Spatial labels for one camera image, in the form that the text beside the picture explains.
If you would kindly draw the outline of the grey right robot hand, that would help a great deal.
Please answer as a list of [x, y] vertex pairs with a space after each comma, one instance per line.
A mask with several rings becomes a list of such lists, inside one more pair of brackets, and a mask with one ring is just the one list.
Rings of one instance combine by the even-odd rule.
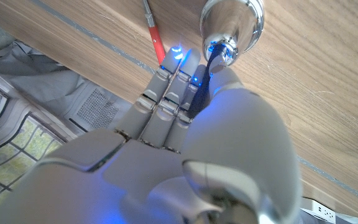
[[171, 48], [113, 130], [48, 153], [0, 204], [0, 223], [294, 223], [300, 171], [277, 111], [222, 45]]

